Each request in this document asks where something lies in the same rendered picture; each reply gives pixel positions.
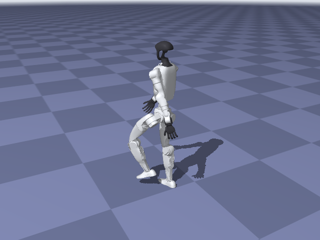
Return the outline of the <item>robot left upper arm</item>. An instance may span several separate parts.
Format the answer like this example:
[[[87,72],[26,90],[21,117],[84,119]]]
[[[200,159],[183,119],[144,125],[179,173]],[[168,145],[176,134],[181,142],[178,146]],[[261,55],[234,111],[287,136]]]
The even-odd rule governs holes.
[[[163,95],[165,98],[166,96],[165,96],[164,88],[163,88],[162,81],[161,81],[160,68],[158,67],[158,68],[151,70],[149,72],[149,78],[151,79],[151,81],[154,85],[154,88],[157,90],[158,94]],[[157,95],[156,95],[156,97],[157,97]],[[155,99],[156,99],[156,97],[155,97]],[[156,101],[157,101],[157,99],[156,99]]]

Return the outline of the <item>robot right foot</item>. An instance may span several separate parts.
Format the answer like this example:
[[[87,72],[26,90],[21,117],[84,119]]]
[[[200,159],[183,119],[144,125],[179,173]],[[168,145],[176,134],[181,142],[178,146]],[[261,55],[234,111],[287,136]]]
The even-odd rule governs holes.
[[[166,178],[160,178],[160,179],[158,179],[158,181],[163,185],[169,186],[170,188],[176,187],[176,183],[174,180],[170,179],[170,182],[168,182]]]

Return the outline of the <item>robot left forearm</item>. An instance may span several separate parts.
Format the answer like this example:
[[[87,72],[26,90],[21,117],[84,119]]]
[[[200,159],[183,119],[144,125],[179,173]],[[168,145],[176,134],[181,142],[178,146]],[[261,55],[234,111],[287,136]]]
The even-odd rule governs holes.
[[[165,120],[166,124],[171,123],[171,112],[169,111],[169,107],[168,107],[168,102],[166,101],[166,99],[164,98],[164,96],[162,94],[158,94],[156,96],[156,100],[159,103],[159,107],[161,108],[161,111],[163,112],[163,117]]]

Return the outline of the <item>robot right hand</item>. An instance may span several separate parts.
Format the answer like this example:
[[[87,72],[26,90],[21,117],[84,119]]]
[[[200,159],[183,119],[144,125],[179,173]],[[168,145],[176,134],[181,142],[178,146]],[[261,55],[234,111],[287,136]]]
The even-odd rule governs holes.
[[[148,114],[149,114],[149,113],[152,111],[152,109],[154,108],[155,103],[157,103],[157,101],[154,102],[154,101],[152,100],[152,98],[151,98],[151,100],[148,100],[148,101],[144,102],[143,104],[145,104],[145,103],[147,103],[147,105],[146,105],[145,107],[143,107],[142,109],[144,109],[144,108],[146,108],[146,107],[148,106],[144,111],[146,111],[146,110],[149,108],[149,109],[146,111],[146,113],[147,113],[147,112],[150,110],[150,111],[148,112]]]

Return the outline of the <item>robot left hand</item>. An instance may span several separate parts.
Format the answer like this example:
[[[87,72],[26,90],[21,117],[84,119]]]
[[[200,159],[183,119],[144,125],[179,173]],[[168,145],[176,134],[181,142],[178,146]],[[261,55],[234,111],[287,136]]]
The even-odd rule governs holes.
[[[164,123],[166,125],[165,131],[164,131],[164,136],[166,136],[166,133],[167,133],[168,139],[170,139],[170,138],[171,139],[173,139],[173,138],[175,139],[176,137],[178,137],[178,135],[175,132],[175,128],[172,126],[173,122],[172,122],[172,118],[171,117],[170,117],[170,121],[171,121],[171,123],[165,123],[165,119],[164,119]],[[174,136],[174,134],[175,134],[176,137]],[[169,135],[170,135],[170,137],[169,137]],[[172,138],[172,136],[173,136],[173,138]]]

